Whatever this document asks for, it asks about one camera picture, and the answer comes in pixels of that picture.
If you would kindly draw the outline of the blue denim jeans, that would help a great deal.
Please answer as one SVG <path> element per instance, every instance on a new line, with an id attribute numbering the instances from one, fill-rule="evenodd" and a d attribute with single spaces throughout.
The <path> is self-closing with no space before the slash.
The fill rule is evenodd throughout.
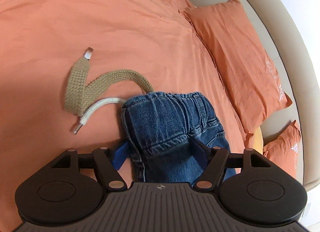
<path id="1" fill-rule="evenodd" d="M 204 95 L 155 92 L 143 75 L 127 69 L 88 83 L 91 54 L 87 49 L 71 68 L 65 109 L 83 126 L 100 107 L 121 104 L 126 138 L 111 153 L 116 170 L 130 159 L 139 182 L 194 184 L 212 148 L 229 150 L 223 126 Z"/>

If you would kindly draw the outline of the yellow small pillow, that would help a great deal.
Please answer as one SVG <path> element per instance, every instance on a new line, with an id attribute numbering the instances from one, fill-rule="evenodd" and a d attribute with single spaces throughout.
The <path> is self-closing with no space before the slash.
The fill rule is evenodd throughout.
<path id="1" fill-rule="evenodd" d="M 252 148 L 260 154 L 263 154 L 264 140 L 260 127 L 255 129 L 252 139 Z"/>

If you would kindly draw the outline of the orange right pillow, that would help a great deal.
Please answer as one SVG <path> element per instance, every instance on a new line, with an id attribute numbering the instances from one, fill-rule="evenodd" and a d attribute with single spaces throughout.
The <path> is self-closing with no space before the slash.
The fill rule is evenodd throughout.
<path id="1" fill-rule="evenodd" d="M 300 127 L 294 120 L 274 141 L 264 146 L 263 154 L 271 162 L 296 178 L 301 139 Z"/>

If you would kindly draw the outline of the orange pillow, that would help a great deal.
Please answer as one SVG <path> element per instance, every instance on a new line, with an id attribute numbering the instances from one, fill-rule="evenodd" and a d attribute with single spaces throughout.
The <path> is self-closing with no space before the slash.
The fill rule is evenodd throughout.
<path id="1" fill-rule="evenodd" d="M 264 146 L 263 154 L 271 162 L 296 178 L 301 139 L 300 127 L 294 120 L 274 141 Z"/>
<path id="2" fill-rule="evenodd" d="M 292 104 L 240 0 L 189 9 L 185 14 L 213 57 L 246 133 Z"/>

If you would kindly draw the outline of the orange left pillow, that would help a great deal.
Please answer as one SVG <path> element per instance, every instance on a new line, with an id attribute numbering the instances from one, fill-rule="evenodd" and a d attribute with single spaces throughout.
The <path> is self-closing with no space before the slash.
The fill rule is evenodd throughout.
<path id="1" fill-rule="evenodd" d="M 189 9 L 185 14 L 213 57 L 246 133 L 292 104 L 240 0 Z"/>

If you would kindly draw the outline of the beige padded headboard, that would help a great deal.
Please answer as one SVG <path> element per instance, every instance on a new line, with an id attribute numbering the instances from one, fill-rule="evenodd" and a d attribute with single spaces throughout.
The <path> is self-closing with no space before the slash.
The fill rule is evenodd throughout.
<path id="1" fill-rule="evenodd" d="M 227 0 L 190 0 L 197 7 Z M 280 0 L 240 0 L 261 43 L 273 60 L 283 90 L 293 104 L 275 112 L 261 126 L 264 141 L 277 138 L 292 120 L 299 122 L 297 180 L 306 190 L 319 185 L 319 86 L 299 30 Z"/>

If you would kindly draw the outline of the orange bed sheet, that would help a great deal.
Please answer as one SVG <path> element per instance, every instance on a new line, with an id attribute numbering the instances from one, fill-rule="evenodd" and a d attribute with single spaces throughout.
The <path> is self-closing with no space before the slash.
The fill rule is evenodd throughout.
<path id="1" fill-rule="evenodd" d="M 186 20 L 189 0 L 1 0 L 1 231 L 21 220 L 17 187 L 68 148 L 90 152 L 125 134 L 120 109 L 99 109 L 71 133 L 65 111 L 72 65 L 93 48 L 88 81 L 117 69 L 145 76 L 157 91 L 201 92 L 232 152 L 244 142 L 213 61 Z"/>

